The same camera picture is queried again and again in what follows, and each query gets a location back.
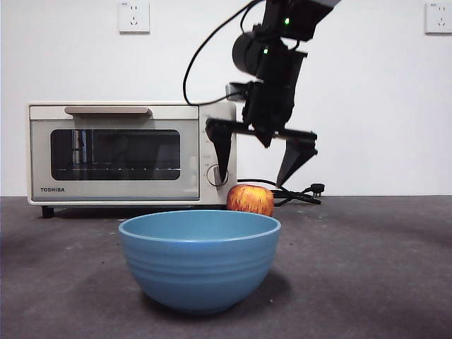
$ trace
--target oven window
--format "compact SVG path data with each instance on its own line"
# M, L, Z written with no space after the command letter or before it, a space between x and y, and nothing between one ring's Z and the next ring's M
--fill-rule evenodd
M176 180L180 135L159 129L57 129L50 136L55 180Z

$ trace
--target toaster oven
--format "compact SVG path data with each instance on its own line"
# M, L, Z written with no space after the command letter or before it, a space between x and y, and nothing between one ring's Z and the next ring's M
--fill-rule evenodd
M237 183L232 136L222 182L208 117L235 105L35 102L28 106L28 202L44 217L69 206L224 205Z

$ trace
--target wall outlet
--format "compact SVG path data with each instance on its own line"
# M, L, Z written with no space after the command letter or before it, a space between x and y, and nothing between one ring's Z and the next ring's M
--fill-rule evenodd
M425 4L425 32L452 34L452 2L437 1Z
M149 0L120 0L118 21L120 33L149 33Z

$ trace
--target robotic arm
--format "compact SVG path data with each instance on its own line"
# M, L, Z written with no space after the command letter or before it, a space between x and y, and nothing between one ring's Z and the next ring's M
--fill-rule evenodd
M261 1L254 0L244 7L244 17ZM266 148L273 138L286 140L285 155L276 181L279 187L317 154L316 134L285 129L292 115L295 86L302 61L307 56L295 49L299 41L308 41L314 36L317 23L339 2L266 0L262 24L255 25L251 32L243 32L235 41L232 48L235 66L255 76L256 81L226 86L229 100L245 101L243 122L207 120L206 132L215 146L222 180L226 177L232 133L255 135ZM281 40L283 37L296 40L296 46L289 49Z

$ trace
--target white wall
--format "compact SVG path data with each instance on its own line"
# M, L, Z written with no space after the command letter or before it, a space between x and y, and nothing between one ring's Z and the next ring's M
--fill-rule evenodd
M32 100L182 100L204 37L246 2L154 0L151 33L120 35L116 0L3 0L1 188L26 195L25 119ZM319 135L319 155L287 182L327 194L452 194L452 36L423 33L422 0L343 0L321 22L288 127ZM263 4L246 25L258 22ZM231 59L239 21L200 55L189 96L247 81ZM275 180L284 143L239 137L238 175Z

